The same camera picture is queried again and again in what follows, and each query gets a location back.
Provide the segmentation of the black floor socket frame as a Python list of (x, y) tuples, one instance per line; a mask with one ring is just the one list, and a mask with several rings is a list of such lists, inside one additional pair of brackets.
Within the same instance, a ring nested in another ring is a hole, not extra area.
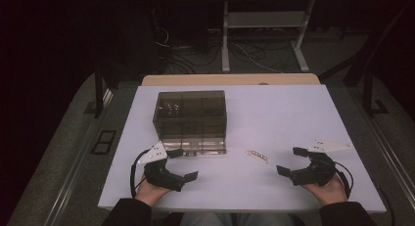
[(107, 155), (111, 150), (111, 146), (114, 142), (115, 135), (115, 130), (102, 130), (91, 150), (91, 154)]

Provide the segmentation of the white metal stand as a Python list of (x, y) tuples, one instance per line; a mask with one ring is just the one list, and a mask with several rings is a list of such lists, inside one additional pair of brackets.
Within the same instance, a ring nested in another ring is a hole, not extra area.
[(303, 11), (273, 12), (230, 12), (229, 2), (224, 2), (221, 62), (222, 71), (230, 71), (228, 30), (234, 28), (288, 28), (297, 27), (299, 35), (291, 41), (291, 48), (301, 72), (309, 72), (309, 67), (301, 51), (301, 44), (307, 30), (315, 0), (308, 0)]

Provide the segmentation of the aluminium floor rail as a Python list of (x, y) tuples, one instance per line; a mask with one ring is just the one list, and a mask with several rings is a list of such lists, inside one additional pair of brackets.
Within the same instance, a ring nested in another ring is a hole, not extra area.
[(347, 92), (370, 127), (370, 130), (378, 143), (380, 152), (386, 160), (388, 167), (402, 189), (405, 197), (409, 201), (411, 207), (415, 209), (415, 182), (409, 176), (396, 153), (392, 149), (392, 145), (380, 128), (379, 123), (376, 121), (375, 115), (373, 113), (369, 113), (363, 107), (363, 97), (359, 95), (355, 88), (348, 88)]
[(108, 106), (111, 103), (113, 96), (114, 93), (110, 89), (106, 89), (102, 98), (99, 99), (97, 103), (92, 103), (92, 106), (94, 107), (92, 117), (87, 119), (88, 126), (86, 131), (82, 133), (82, 139), (78, 145), (77, 153), (73, 158), (69, 173), (59, 190), (58, 196), (54, 200), (52, 208), (48, 213), (43, 226), (59, 226), (61, 218), (73, 193), (73, 189), (79, 179), (84, 159), (90, 151), (90, 146), (93, 143), (95, 136), (98, 134), (99, 126), (102, 123), (101, 118), (95, 117), (95, 111), (98, 110), (98, 106), (101, 106), (101, 115), (104, 115), (108, 110)]

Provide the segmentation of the person's right hand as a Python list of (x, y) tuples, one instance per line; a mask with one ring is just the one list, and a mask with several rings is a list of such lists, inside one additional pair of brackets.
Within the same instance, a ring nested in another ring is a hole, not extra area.
[(347, 201), (344, 184), (337, 174), (324, 186), (306, 184), (302, 187), (310, 192), (322, 206)]

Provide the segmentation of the person's left hand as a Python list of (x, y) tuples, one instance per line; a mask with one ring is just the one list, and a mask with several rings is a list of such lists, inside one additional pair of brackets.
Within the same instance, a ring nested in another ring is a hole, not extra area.
[(142, 179), (134, 199), (145, 203), (148, 206), (155, 206), (157, 202), (168, 193), (170, 193), (169, 189), (150, 184), (147, 181), (147, 177), (142, 175)]

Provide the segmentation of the transparent brown plastic drawer box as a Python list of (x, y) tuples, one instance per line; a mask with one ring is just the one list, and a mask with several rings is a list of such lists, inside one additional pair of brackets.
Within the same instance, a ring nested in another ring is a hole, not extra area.
[(153, 117), (159, 139), (169, 150), (186, 156), (225, 155), (225, 92), (160, 92)]

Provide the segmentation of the small white strip object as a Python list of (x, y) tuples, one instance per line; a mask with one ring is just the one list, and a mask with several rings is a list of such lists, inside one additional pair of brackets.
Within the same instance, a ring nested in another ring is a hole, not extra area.
[(254, 150), (246, 151), (246, 154), (264, 163), (268, 163), (268, 157)]

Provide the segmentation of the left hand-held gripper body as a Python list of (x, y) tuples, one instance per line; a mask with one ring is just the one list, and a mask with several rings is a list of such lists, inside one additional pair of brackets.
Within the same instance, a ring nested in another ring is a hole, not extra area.
[(163, 187), (180, 192), (185, 185), (184, 177), (171, 173), (166, 168), (169, 157), (162, 141), (158, 141), (152, 148), (144, 151), (136, 159), (137, 164), (144, 165), (144, 175), (147, 181), (157, 187)]

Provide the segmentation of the black slanted bar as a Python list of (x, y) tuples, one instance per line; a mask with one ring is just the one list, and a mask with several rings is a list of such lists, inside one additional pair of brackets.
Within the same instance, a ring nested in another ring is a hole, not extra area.
[(362, 48), (340, 64), (320, 73), (318, 79), (323, 82), (342, 69), (350, 67), (344, 78), (344, 84), (355, 86), (367, 72), (370, 62), (399, 18), (414, 2), (415, 0), (400, 0), (394, 3), (387, 2), (381, 6), (379, 11), (376, 12), (376, 18), (371, 26), (371, 31)]

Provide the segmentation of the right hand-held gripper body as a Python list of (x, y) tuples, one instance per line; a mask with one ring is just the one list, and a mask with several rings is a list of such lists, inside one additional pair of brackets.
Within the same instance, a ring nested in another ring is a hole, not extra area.
[(335, 174), (338, 174), (346, 187), (349, 188), (346, 176), (337, 169), (338, 163), (330, 158), (328, 154), (349, 150), (350, 148), (350, 144), (316, 139), (308, 148), (305, 148), (310, 151), (310, 165), (303, 169), (291, 170), (291, 178), (289, 179), (295, 186), (306, 184), (324, 186)]

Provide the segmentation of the black metal stand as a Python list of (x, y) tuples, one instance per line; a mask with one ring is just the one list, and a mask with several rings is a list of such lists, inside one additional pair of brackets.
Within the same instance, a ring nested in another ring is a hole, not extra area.
[(106, 100), (111, 93), (105, 80), (106, 74), (107, 70), (103, 67), (96, 67), (94, 70), (94, 100), (87, 104), (84, 113), (93, 114), (95, 118), (99, 118), (103, 113)]
[(370, 117), (389, 112), (381, 100), (373, 98), (373, 85), (374, 75), (370, 72), (365, 72), (363, 76), (363, 109)]

